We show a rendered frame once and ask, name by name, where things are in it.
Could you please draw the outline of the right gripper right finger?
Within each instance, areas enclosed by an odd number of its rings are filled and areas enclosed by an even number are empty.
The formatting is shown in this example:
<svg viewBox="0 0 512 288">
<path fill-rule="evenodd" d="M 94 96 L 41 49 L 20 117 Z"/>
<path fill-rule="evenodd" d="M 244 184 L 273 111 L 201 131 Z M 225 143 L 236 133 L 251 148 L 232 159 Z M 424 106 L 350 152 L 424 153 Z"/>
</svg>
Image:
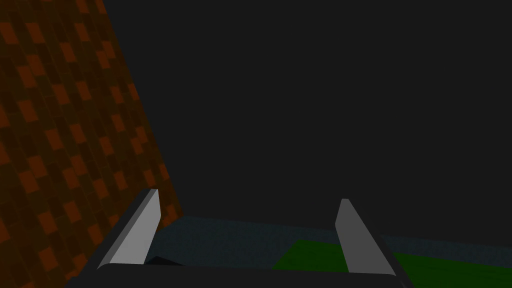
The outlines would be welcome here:
<svg viewBox="0 0 512 288">
<path fill-rule="evenodd" d="M 346 198 L 340 202 L 334 226 L 350 273 L 396 275 L 360 215 Z"/>
</svg>

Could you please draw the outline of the green flat board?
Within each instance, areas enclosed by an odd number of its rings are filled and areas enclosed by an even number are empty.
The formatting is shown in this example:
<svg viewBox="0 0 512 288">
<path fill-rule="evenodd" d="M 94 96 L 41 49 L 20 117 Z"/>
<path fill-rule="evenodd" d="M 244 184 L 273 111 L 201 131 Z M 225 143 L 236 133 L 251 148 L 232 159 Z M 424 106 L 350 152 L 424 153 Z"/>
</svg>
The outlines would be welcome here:
<svg viewBox="0 0 512 288">
<path fill-rule="evenodd" d="M 394 255 L 415 288 L 512 288 L 512 268 L 406 253 Z M 273 269 L 349 271 L 339 244 L 302 239 L 284 253 Z"/>
</svg>

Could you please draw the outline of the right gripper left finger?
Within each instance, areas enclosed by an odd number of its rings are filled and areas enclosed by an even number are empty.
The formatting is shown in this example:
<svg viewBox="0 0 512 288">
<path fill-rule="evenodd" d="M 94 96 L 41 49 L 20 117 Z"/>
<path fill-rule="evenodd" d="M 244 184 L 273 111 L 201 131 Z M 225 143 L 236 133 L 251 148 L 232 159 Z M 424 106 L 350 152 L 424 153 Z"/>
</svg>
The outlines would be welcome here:
<svg viewBox="0 0 512 288">
<path fill-rule="evenodd" d="M 98 247 L 97 268 L 106 264 L 142 265 L 161 217 L 159 191 L 139 192 Z"/>
</svg>

